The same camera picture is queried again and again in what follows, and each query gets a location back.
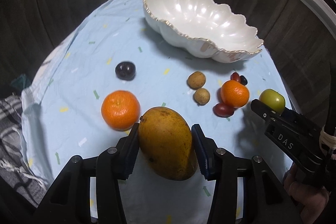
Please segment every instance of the metal bolt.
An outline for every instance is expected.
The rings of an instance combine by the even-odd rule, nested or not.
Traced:
[[[110,148],[107,150],[107,153],[109,153],[109,154],[114,154],[114,153],[116,153],[117,151],[118,151],[117,148],[115,148],[115,147],[110,147]]]
[[[263,158],[262,158],[261,156],[254,156],[254,157],[253,157],[253,160],[254,160],[255,162],[262,162],[262,161],[263,161]]]
[[[216,153],[220,155],[224,155],[226,153],[226,150],[224,148],[217,148]]]
[[[81,160],[81,157],[80,156],[73,156],[71,158],[71,161],[75,164],[76,162],[79,162]]]

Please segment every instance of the white bowl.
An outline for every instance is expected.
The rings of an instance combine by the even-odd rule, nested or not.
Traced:
[[[199,58],[247,60],[261,52],[264,43],[243,15],[213,0],[143,0],[143,10],[150,27],[169,44]]]

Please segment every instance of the orange fruit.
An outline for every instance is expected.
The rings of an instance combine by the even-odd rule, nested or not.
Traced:
[[[226,81],[221,89],[220,96],[228,106],[239,108],[248,102],[250,98],[250,92],[246,86],[235,80]]]
[[[127,130],[139,119],[140,104],[131,92],[116,90],[104,99],[101,115],[113,129]]]

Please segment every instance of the hand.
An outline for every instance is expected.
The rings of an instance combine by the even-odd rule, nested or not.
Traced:
[[[285,178],[283,186],[288,195],[304,205],[300,214],[303,223],[313,224],[327,205],[330,193],[324,187],[318,189],[297,182],[295,180],[296,171],[297,166],[293,164],[287,172],[287,177]]]

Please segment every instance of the bowl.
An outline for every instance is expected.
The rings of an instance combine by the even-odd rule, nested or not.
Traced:
[[[152,29],[175,47],[199,58],[221,63],[247,60],[261,52],[257,28],[227,4],[213,0],[143,0],[145,18]]]

